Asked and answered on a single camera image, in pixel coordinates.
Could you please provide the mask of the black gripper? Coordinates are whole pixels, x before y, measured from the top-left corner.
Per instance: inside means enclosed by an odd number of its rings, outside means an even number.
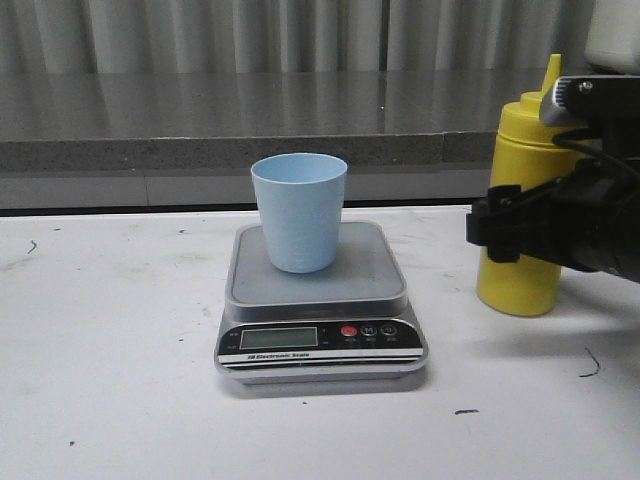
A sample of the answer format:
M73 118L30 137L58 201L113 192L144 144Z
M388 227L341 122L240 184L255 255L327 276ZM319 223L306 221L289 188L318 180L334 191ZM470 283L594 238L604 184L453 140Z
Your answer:
M556 183L490 188L466 216L466 240L496 263L528 256L637 283L639 172L624 162L584 158L557 189Z

